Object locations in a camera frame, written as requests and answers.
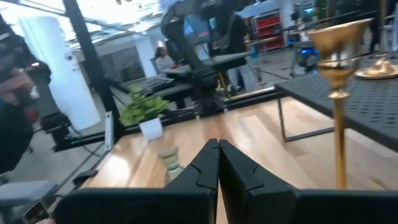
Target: wooden tabletop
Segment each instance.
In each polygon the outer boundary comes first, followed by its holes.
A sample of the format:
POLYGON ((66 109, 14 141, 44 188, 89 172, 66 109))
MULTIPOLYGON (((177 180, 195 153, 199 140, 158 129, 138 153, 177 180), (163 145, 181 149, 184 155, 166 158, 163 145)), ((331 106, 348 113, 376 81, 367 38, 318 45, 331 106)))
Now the wooden tabletop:
MULTIPOLYGON (((333 120, 287 98, 282 100, 287 135, 333 126, 333 120)), ((284 143, 275 101, 226 114, 167 126, 148 142, 141 134, 124 136, 98 167, 87 187, 163 187, 165 168, 157 153, 179 147, 186 166, 210 138, 227 139, 267 170, 301 189, 335 189, 333 133, 284 143)), ((347 130, 349 189, 398 189, 398 154, 347 130)), ((226 223, 221 192, 218 223, 226 223)))

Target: metal mesh tabletop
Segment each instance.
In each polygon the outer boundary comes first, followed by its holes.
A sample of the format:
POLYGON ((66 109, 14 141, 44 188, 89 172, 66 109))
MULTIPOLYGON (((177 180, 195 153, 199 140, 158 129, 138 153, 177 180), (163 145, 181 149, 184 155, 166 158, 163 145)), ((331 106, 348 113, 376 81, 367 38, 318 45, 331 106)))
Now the metal mesh tabletop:
MULTIPOLYGON (((307 75, 278 83, 275 88, 287 96, 332 117, 333 102, 328 98, 328 81, 320 75, 307 75)), ((361 80, 352 76, 346 87, 346 127, 398 151, 398 78, 361 80)))

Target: hand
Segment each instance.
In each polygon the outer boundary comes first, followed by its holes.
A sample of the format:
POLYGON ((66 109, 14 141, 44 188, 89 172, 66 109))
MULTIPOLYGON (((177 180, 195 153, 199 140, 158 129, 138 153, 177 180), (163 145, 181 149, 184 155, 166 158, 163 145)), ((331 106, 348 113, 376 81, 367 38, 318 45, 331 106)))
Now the hand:
POLYGON ((55 224, 55 221, 52 219, 46 219, 46 220, 42 220, 36 224, 55 224))
POLYGON ((34 84, 26 73, 17 68, 11 71, 11 75, 12 78, 0 83, 0 100, 7 103, 17 104, 19 101, 14 91, 23 88, 28 92, 31 92, 34 84))

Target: white pot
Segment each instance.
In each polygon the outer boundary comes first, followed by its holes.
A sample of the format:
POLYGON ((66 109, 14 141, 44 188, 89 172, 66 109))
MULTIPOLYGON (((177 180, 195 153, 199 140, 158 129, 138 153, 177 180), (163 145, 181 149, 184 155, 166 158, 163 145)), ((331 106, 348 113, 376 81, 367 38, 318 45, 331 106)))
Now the white pot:
POLYGON ((153 140, 163 135, 162 123, 160 118, 155 118, 150 121, 139 124, 142 134, 147 140, 153 140))

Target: black pole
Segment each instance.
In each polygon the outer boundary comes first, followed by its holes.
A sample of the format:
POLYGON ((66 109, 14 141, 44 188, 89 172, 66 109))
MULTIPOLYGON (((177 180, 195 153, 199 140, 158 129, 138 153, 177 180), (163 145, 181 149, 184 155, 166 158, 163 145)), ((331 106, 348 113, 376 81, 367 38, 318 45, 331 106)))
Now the black pole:
POLYGON ((124 126, 120 123, 119 111, 113 99, 111 89, 105 81, 105 72, 101 61, 98 58, 97 52, 91 42, 91 37, 86 27, 86 23, 81 14, 79 5, 76 0, 63 0, 65 6, 65 13, 70 19, 73 30, 80 43, 81 51, 86 58, 86 72, 90 82, 98 91, 99 97, 104 104, 106 111, 112 111, 114 123, 114 138, 115 141, 123 136, 124 126))

